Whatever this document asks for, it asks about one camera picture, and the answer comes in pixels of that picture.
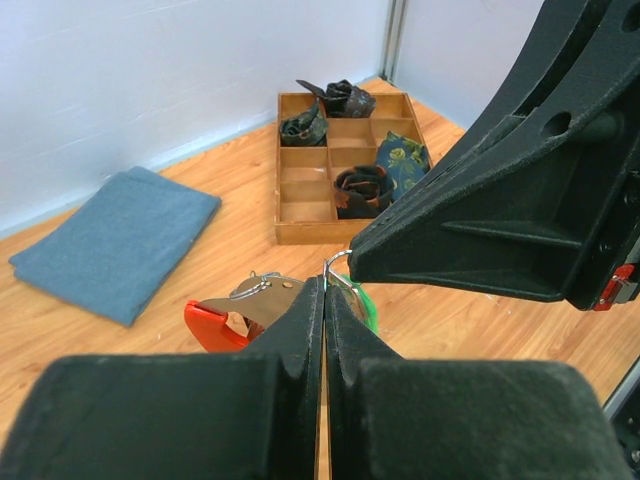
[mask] orange handle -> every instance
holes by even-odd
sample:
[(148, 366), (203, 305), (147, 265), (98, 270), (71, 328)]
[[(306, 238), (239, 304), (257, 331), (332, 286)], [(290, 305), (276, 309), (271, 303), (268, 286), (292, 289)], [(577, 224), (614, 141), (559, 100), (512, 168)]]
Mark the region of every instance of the orange handle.
[(249, 344), (247, 337), (227, 325), (228, 319), (228, 313), (205, 310), (196, 300), (189, 300), (184, 308), (187, 327), (207, 352), (237, 352)]

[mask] folded cloth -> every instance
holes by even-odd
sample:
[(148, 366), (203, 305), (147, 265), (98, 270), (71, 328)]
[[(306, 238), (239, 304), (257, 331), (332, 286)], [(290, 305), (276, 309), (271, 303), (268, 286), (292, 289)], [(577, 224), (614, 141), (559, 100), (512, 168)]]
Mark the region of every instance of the folded cloth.
[(9, 262), (16, 278), (130, 326), (220, 203), (135, 167)]
[(317, 147), (327, 144), (329, 122), (316, 99), (309, 110), (280, 124), (280, 141), (285, 147)]
[(338, 175), (334, 190), (340, 220), (375, 218), (391, 205), (393, 183), (384, 168), (358, 165)]
[(389, 131), (376, 154), (393, 181), (393, 201), (397, 201), (429, 171), (429, 151), (420, 142)]
[(296, 82), (322, 99), (330, 118), (369, 118), (376, 108), (375, 98), (347, 80), (330, 83), (326, 92), (306, 80)]

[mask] wooden tray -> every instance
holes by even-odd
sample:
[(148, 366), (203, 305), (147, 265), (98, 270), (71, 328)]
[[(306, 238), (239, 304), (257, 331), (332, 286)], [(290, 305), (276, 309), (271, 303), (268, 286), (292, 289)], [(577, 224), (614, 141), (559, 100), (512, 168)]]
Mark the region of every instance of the wooden tray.
[[(283, 147), (276, 129), (278, 244), (349, 243), (372, 220), (338, 220), (333, 195), (338, 174), (354, 165), (374, 163), (389, 130), (425, 143), (407, 94), (373, 96), (377, 106), (371, 118), (328, 119), (326, 147)], [(314, 98), (309, 93), (280, 94), (278, 125), (310, 108)]]

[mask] red object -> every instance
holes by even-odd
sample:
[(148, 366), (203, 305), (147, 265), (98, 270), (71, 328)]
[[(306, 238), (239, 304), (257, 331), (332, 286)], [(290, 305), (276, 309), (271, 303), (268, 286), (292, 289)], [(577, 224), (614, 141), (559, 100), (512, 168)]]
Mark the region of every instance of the red object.
[(602, 291), (602, 295), (600, 295), (600, 301), (596, 304), (595, 307), (593, 307), (596, 312), (603, 312), (611, 309), (616, 295), (622, 287), (622, 284), (629, 280), (629, 277), (633, 273), (634, 269), (635, 265), (632, 264), (625, 264), (616, 268), (616, 271), (613, 272), (611, 280), (609, 280), (609, 283)]
[(237, 352), (249, 345), (249, 338), (227, 325), (228, 319), (227, 312), (205, 310), (195, 300), (189, 300), (184, 308), (187, 327), (207, 352)]

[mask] green plastic object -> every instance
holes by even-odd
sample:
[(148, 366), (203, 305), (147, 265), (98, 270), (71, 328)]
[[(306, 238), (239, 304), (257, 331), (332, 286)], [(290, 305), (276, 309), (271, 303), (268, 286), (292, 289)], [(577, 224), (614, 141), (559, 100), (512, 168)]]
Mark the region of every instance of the green plastic object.
[(364, 324), (369, 328), (369, 330), (378, 335), (378, 309), (376, 308), (375, 303), (373, 303), (371, 297), (367, 295), (367, 292), (364, 291), (364, 288), (362, 288), (361, 284), (352, 282), (349, 275), (346, 274), (342, 275), (342, 278), (344, 278), (347, 282), (349, 282), (350, 285), (358, 290), (358, 293), (360, 294), (360, 297), (362, 298), (362, 301), (364, 303), (364, 308), (367, 312), (367, 317), (364, 320)]

